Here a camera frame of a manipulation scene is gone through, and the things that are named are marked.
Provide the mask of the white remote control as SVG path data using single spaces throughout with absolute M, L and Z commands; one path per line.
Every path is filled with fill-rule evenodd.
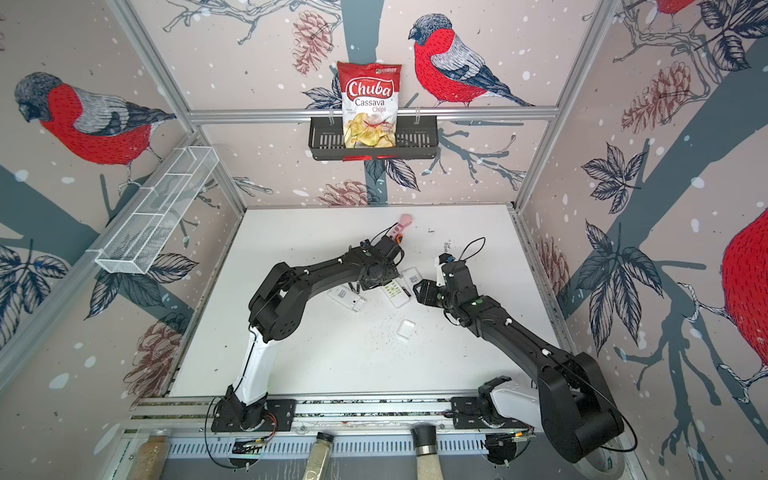
M 411 300 L 410 293 L 397 280 L 392 280 L 383 286 L 390 303 L 395 308 L 401 308 Z
M 423 280 L 422 275 L 420 274 L 419 270 L 415 267 L 411 267 L 408 269 L 405 269 L 401 272 L 402 279 L 405 283 L 405 285 L 412 289 L 416 284 L 421 282 Z

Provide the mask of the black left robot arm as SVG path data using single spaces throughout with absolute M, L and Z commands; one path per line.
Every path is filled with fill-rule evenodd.
M 273 266 L 248 304 L 248 351 L 239 378 L 224 396 L 237 415 L 264 407 L 277 347 L 297 330 L 308 302 L 343 285 L 353 285 L 359 293 L 389 284 L 399 277 L 398 266 L 405 257 L 401 242 L 400 234 L 385 234 L 375 243 L 364 240 L 324 262 Z

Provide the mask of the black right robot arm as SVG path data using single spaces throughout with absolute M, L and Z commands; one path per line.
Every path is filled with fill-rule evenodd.
M 622 434 L 625 423 L 596 360 L 572 355 L 535 335 L 494 298 L 478 293 L 464 260 L 438 257 L 439 281 L 414 286 L 418 303 L 494 345 L 530 377 L 542 429 L 554 449 L 576 463 Z

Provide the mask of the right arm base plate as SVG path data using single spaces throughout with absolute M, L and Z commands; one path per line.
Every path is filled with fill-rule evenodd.
M 479 397 L 457 396 L 450 399 L 450 407 L 443 412 L 457 430 L 479 429 L 522 429 L 531 426 L 514 418 L 502 417 L 491 407 L 484 405 Z

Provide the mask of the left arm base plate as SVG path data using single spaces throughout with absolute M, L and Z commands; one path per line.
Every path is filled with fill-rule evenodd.
M 297 401 L 266 398 L 245 406 L 235 396 L 220 400 L 212 414 L 214 433 L 287 432 L 291 430 Z

